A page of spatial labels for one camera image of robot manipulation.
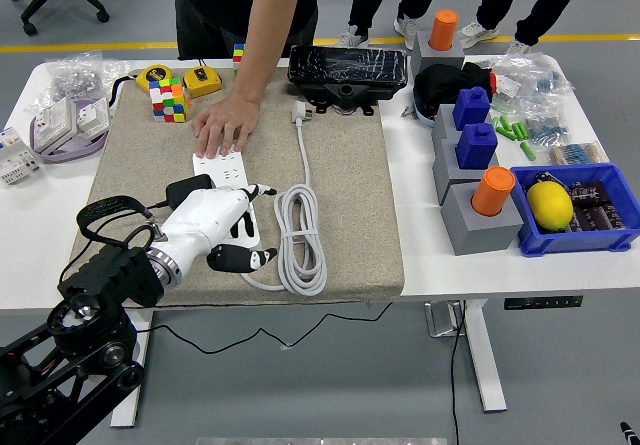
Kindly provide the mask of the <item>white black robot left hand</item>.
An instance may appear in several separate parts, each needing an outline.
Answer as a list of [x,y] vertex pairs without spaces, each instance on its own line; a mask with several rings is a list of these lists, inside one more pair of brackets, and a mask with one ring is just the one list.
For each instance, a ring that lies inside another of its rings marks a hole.
[[199,256],[206,256],[215,271],[252,273],[260,269],[277,255],[275,248],[252,250],[226,244],[224,239],[256,197],[275,193],[260,184],[191,192],[163,224],[166,239],[149,249],[149,260],[160,273],[167,274],[167,283],[175,286],[186,278]]

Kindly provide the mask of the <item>person's left hand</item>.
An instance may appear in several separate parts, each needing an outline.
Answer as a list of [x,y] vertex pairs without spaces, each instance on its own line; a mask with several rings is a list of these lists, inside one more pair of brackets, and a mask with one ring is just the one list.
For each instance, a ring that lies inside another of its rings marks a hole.
[[195,155],[213,159],[231,149],[241,151],[258,125],[261,98],[233,92],[219,103],[205,107],[193,120],[197,139]]

